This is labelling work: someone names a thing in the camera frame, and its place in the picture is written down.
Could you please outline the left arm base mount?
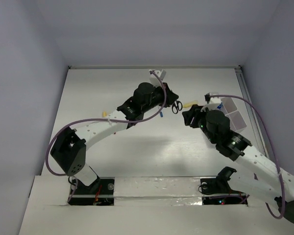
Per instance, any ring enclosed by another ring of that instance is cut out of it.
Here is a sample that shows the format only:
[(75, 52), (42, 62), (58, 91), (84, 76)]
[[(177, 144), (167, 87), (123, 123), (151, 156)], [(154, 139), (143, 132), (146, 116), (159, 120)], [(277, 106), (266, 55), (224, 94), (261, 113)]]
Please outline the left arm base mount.
[(74, 177), (69, 177), (71, 186), (68, 204), (71, 206), (113, 206), (115, 178), (98, 178), (85, 186)]

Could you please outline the black scissors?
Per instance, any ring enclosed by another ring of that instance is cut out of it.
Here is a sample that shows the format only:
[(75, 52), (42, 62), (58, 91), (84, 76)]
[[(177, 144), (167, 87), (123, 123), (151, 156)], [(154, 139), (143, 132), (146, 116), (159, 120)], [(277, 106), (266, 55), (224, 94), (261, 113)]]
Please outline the black scissors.
[(171, 111), (174, 114), (178, 114), (178, 112), (182, 111), (182, 109), (183, 109), (183, 104), (179, 100), (175, 101), (171, 106)]

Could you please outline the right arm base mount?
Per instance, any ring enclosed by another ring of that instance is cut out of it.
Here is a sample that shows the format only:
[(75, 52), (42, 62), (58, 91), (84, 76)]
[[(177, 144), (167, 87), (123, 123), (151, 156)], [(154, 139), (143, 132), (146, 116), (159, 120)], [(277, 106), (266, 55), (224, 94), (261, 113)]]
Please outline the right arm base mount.
[(229, 186), (228, 182), (236, 172), (226, 166), (216, 177), (202, 178), (197, 190), (202, 195), (203, 205), (247, 205), (248, 196)]

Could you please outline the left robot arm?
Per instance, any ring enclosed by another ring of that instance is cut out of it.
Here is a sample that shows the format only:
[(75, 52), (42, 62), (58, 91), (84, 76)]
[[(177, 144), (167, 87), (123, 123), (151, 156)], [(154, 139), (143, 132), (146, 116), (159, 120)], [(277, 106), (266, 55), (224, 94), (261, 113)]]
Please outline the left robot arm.
[(159, 87), (148, 82), (141, 83), (133, 96), (106, 119), (96, 120), (76, 129), (71, 127), (63, 129), (51, 148), (51, 156), (66, 176), (74, 177), (79, 189), (95, 194), (100, 187), (100, 177), (86, 163), (87, 150), (104, 138), (136, 125), (152, 108), (170, 107), (178, 98), (179, 96), (168, 87), (167, 83)]

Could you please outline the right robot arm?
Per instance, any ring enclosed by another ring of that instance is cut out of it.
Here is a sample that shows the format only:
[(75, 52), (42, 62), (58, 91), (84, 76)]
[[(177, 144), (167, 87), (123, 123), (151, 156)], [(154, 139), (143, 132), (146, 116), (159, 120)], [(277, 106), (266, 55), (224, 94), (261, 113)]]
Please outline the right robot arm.
[(216, 150), (245, 167), (257, 179), (244, 179), (225, 167), (216, 177), (219, 191), (242, 191), (272, 205), (282, 217), (294, 224), (294, 176), (264, 156), (251, 142), (230, 128), (230, 119), (220, 110), (203, 110), (193, 105), (182, 113), (184, 124), (200, 128)]

